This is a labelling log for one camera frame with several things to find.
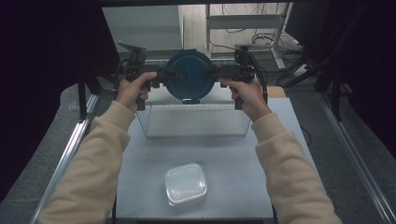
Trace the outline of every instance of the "blue circular lid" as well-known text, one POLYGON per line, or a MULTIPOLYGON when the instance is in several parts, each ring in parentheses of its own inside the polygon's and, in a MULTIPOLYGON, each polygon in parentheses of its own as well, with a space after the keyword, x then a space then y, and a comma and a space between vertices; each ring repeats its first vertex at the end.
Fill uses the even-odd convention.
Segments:
POLYGON ((183 104, 199 104, 217 81, 215 77, 205 76, 205 70, 213 64, 203 53, 194 49, 182 50, 166 64, 166 69, 178 71, 178 79, 167 79, 164 86, 183 104))

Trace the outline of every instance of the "transparent box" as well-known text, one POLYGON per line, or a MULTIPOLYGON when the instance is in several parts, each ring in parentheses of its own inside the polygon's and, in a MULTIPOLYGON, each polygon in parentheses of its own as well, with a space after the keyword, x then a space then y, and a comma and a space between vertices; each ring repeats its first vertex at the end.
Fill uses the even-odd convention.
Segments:
POLYGON ((173 168, 165 174, 166 195, 170 205, 198 203, 205 199, 207 184, 197 163, 173 168))
MULTIPOLYGON (((230 59, 212 59, 216 66, 234 64, 230 59)), ((146 64, 165 66, 166 60, 147 60, 146 64)), ((226 97, 231 99, 228 89, 226 97)), ((199 105, 182 105, 175 102, 146 102, 146 110, 136 113, 146 137, 172 136, 245 136, 250 118, 235 110, 233 101, 201 101, 199 105)))

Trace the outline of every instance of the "sweater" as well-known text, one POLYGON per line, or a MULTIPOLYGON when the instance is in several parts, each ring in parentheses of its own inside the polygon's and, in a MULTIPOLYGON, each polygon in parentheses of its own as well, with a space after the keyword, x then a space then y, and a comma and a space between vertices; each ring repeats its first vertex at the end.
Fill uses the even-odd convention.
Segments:
MULTIPOLYGON (((119 180, 122 152, 130 140, 135 114, 113 101, 94 118, 91 131, 67 166, 39 223, 105 223, 119 180)), ((342 223, 314 167, 294 134, 275 113, 251 125, 258 139, 256 152, 267 177, 267 190, 282 224, 342 223)))

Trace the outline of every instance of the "gray floor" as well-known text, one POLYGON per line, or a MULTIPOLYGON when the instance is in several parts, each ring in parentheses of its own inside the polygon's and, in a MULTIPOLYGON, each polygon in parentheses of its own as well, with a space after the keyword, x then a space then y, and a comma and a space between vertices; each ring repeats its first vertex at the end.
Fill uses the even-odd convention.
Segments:
MULTIPOLYGON (((268 51, 260 54, 258 58, 267 70, 276 70, 268 51)), ((269 79, 279 78, 280 74, 271 73, 269 79)), ((316 77, 311 77, 292 88, 285 89, 285 92, 291 99, 301 126, 307 130, 304 132, 305 139, 311 142, 309 146, 311 154, 323 185, 336 207, 336 213, 347 224, 383 223, 321 106, 318 93, 313 88, 315 80, 316 77)), ((101 95, 98 115, 106 110, 112 99, 111 84, 105 80, 101 82, 104 91, 101 95)), ((19 180, 0 204, 0 223, 28 223, 31 220, 70 134, 77 124, 77 101, 77 86, 70 87, 63 92, 61 106, 47 135, 19 180)), ((396 208, 396 179, 394 178, 396 161, 354 112, 347 102, 347 97, 341 99, 340 107, 341 117, 350 137, 379 186, 387 195, 389 203, 396 208)))

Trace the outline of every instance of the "black backdrop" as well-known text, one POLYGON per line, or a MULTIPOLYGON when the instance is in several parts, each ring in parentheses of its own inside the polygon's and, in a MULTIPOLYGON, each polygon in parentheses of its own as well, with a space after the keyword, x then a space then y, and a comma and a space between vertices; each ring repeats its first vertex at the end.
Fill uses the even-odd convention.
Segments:
MULTIPOLYGON (((320 63, 335 47, 358 2, 294 3, 286 32, 306 46, 314 63, 320 63)), ((337 59, 342 82, 352 89, 350 104, 394 157, 395 9, 395 1, 372 0, 337 59)))
POLYGON ((0 196, 7 195, 56 115, 64 89, 120 59, 100 7, 0 1, 0 196))

